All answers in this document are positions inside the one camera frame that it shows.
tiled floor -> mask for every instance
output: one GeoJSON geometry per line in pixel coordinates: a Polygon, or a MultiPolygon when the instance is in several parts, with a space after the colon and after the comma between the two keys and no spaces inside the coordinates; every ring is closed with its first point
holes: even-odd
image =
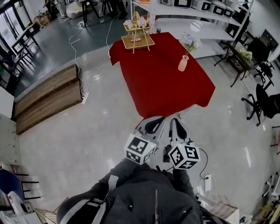
{"type": "MultiPolygon", "coordinates": [[[[42,198],[32,201],[35,207],[54,210],[67,196],[89,190],[124,158],[127,137],[142,119],[119,63],[112,66],[107,51],[104,47],[79,59],[88,81],[105,64],[90,86],[85,105],[69,108],[20,136],[22,163],[40,181],[42,198]]],[[[216,90],[206,108],[193,106],[182,121],[196,146],[208,153],[205,171],[213,175],[217,194],[228,196],[241,212],[250,214],[261,200],[264,182],[280,168],[277,149],[270,148],[271,125],[280,125],[280,115],[266,119],[259,127],[256,117],[247,121],[247,106],[241,98],[247,97],[247,89],[255,94],[256,82],[248,77],[230,88],[235,72],[225,63],[214,67],[218,59],[198,60],[216,90]]],[[[280,92],[280,72],[273,74],[276,86],[267,90],[269,95],[280,92]]],[[[151,159],[152,167],[171,167],[162,163],[171,118],[160,139],[160,149],[151,159]]],[[[189,171],[196,192],[199,173],[206,163],[205,155],[201,155],[202,161],[189,171]]]]}

floor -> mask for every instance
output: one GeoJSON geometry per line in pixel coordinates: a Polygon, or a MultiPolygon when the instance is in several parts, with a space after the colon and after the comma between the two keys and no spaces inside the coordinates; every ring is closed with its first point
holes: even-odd
{"type": "MultiPolygon", "coordinates": [[[[104,66],[90,86],[85,105],[69,108],[20,136],[23,166],[40,181],[35,193],[42,198],[32,201],[35,207],[55,210],[66,197],[89,190],[124,158],[128,135],[142,120],[119,63],[112,66],[107,51],[104,47],[78,58],[87,83],[104,66]]],[[[209,156],[205,172],[214,177],[217,194],[226,195],[242,213],[252,214],[261,202],[265,181],[280,168],[277,148],[270,148],[275,135],[271,126],[280,125],[280,115],[265,119],[259,127],[256,117],[247,121],[250,109],[241,98],[247,97],[248,91],[255,94],[259,79],[249,76],[230,88],[236,73],[224,62],[214,67],[218,60],[217,56],[197,60],[216,90],[206,108],[191,107],[182,121],[196,146],[209,156]]],[[[273,80],[275,87],[267,89],[269,95],[279,93],[278,69],[273,80]]],[[[168,144],[169,121],[174,116],[167,118],[160,149],[150,161],[153,168],[171,167],[162,163],[162,150],[168,144]]],[[[200,188],[198,185],[205,163],[202,153],[202,161],[188,172],[195,192],[203,193],[203,182],[200,188]]]]}
{"type": "MultiPolygon", "coordinates": [[[[102,5],[96,6],[97,11],[101,8],[102,5]]],[[[128,5],[126,11],[128,12],[127,18],[129,18],[130,5],[128,5]]],[[[69,37],[76,35],[80,30],[83,29],[78,36],[81,41],[73,45],[77,50],[77,56],[106,46],[105,40],[111,21],[112,19],[106,16],[105,22],[100,24],[96,15],[90,12],[87,16],[87,28],[83,29],[81,27],[83,17],[63,22],[61,17],[58,16],[58,18],[35,34],[34,37],[40,47],[33,45],[31,49],[35,55],[35,68],[32,66],[25,68],[24,76],[22,76],[14,92],[15,97],[40,79],[42,75],[62,66],[75,57],[75,52],[69,44],[69,37]]],[[[121,36],[127,35],[123,23],[124,20],[119,20],[118,18],[113,21],[110,35],[108,36],[108,45],[120,40],[121,36]]],[[[78,38],[73,37],[71,41],[73,42],[78,38]]]]}

potted plant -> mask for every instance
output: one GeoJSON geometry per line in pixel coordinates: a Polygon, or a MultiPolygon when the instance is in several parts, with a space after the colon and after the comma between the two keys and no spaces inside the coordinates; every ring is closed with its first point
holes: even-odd
{"type": "Polygon", "coordinates": [[[202,43],[200,39],[193,38],[190,34],[184,33],[181,38],[181,43],[185,47],[185,54],[183,55],[183,58],[181,59],[178,70],[183,72],[186,69],[189,57],[188,54],[192,51],[202,47],[202,43]]]}

shelf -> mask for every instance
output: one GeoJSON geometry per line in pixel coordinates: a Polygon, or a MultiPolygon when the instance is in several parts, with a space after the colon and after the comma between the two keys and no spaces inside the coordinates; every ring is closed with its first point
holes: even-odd
{"type": "MultiPolygon", "coordinates": [[[[151,4],[150,3],[139,3],[139,2],[132,2],[135,5],[143,8],[144,10],[150,12],[151,10],[151,4]]],[[[230,23],[236,26],[241,26],[240,23],[238,23],[233,18],[228,18],[226,16],[220,16],[217,14],[214,14],[212,12],[201,12],[193,8],[185,9],[185,8],[178,8],[178,7],[172,7],[167,6],[164,4],[157,3],[155,5],[155,14],[156,15],[185,15],[185,16],[195,16],[195,17],[203,17],[206,19],[214,19],[226,23],[230,23]]]]}
{"type": "Polygon", "coordinates": [[[151,4],[150,3],[140,3],[140,2],[132,2],[133,4],[141,7],[142,9],[150,12],[151,10],[151,4]]]}
{"type": "Polygon", "coordinates": [[[161,32],[169,32],[176,39],[180,39],[184,32],[194,38],[217,39],[233,41],[233,38],[219,25],[194,19],[161,18],[155,21],[155,28],[161,32]]]}
{"type": "Polygon", "coordinates": [[[221,46],[218,45],[217,42],[210,39],[203,39],[201,40],[203,46],[202,48],[198,48],[197,50],[191,52],[191,55],[194,58],[203,58],[203,57],[209,57],[214,55],[223,55],[225,54],[225,50],[221,48],[221,46]]]}

wooden step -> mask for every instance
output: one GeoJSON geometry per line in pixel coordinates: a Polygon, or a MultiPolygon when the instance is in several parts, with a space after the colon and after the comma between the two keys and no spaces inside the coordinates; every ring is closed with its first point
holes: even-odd
{"type": "Polygon", "coordinates": [[[79,81],[48,94],[17,117],[17,134],[22,134],[38,123],[80,102],[82,98],[79,81]]]}
{"type": "Polygon", "coordinates": [[[79,80],[76,65],[72,65],[57,74],[53,75],[36,88],[27,93],[19,102],[16,103],[14,109],[15,118],[19,117],[31,105],[40,100],[47,98],[50,94],[63,89],[69,84],[75,83],[79,80]]]}

